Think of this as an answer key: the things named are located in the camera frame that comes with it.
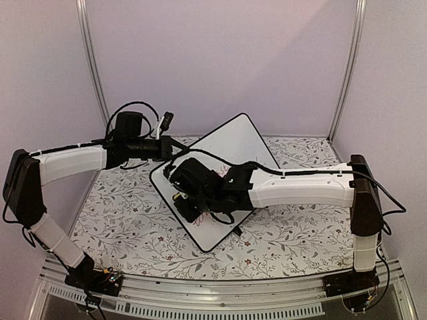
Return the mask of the yellow black whiteboard eraser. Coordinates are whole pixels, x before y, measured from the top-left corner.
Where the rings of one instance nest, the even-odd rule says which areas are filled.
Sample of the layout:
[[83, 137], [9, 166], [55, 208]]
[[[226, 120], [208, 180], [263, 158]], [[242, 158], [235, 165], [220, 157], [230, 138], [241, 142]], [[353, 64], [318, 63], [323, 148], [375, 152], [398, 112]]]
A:
[[181, 194], [181, 193], [177, 193], [177, 194], [175, 194], [175, 195], [172, 197], [172, 199], [173, 199], [173, 201], [174, 201], [174, 202], [181, 201], [181, 200], [185, 200], [186, 198], [187, 198], [187, 196], [186, 196], [186, 195], [183, 195], [183, 194]]

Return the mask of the white whiteboard black frame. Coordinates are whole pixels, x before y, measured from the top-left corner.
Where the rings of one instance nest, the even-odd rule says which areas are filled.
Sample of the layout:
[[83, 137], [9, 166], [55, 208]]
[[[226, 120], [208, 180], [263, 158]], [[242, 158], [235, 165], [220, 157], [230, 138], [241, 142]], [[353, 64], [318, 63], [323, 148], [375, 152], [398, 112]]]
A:
[[[270, 169], [280, 168], [259, 131], [245, 113], [240, 113], [220, 125], [192, 143], [190, 147], [206, 150], [233, 164], [256, 161]], [[166, 165], [162, 163], [155, 167], [150, 173], [150, 181], [200, 251], [209, 253], [252, 213], [251, 211], [233, 212], [235, 223], [232, 225], [215, 221], [209, 213], [200, 215], [192, 223], [187, 222], [173, 204], [173, 196], [177, 190], [163, 175]]]

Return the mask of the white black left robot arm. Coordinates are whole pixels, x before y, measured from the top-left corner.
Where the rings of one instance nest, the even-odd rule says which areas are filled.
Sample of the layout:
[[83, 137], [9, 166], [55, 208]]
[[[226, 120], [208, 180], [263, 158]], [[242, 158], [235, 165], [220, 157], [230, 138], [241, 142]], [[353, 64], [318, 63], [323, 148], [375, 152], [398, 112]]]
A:
[[50, 214], [45, 191], [60, 181], [89, 173], [129, 169], [128, 163], [133, 159], [170, 160], [172, 149], [179, 144], [166, 135], [173, 118], [172, 112], [165, 112], [155, 127], [143, 134], [143, 114], [121, 111], [114, 130], [104, 138], [45, 151], [14, 152], [3, 187], [5, 208], [15, 217], [12, 223], [22, 226], [30, 244], [40, 244], [73, 268], [73, 278], [84, 289], [94, 289], [99, 284], [97, 271], [89, 267], [93, 259]]

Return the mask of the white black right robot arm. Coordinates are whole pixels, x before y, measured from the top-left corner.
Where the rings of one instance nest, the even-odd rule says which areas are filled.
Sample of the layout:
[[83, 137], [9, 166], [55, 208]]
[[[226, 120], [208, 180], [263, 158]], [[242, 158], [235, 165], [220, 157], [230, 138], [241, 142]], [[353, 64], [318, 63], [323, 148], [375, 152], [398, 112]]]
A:
[[177, 190], [173, 204], [188, 222], [202, 213], [218, 213], [234, 220], [236, 211], [253, 211], [274, 205], [320, 204], [350, 210], [354, 240], [353, 270], [345, 285], [358, 291], [370, 281], [376, 247], [384, 225], [378, 186], [362, 156], [349, 163], [313, 170], [270, 169], [254, 161], [230, 165], [225, 175], [190, 157], [178, 166], [168, 164], [164, 177]]

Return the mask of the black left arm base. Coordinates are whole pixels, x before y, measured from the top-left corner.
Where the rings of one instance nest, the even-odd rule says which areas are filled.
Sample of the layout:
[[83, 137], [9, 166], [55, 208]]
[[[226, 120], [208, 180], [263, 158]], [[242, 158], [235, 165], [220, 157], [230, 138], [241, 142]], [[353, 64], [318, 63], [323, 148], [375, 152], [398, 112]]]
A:
[[96, 269], [94, 260], [84, 254], [82, 262], [76, 268], [69, 268], [65, 284], [90, 292], [118, 297], [123, 283], [123, 273], [113, 267]]

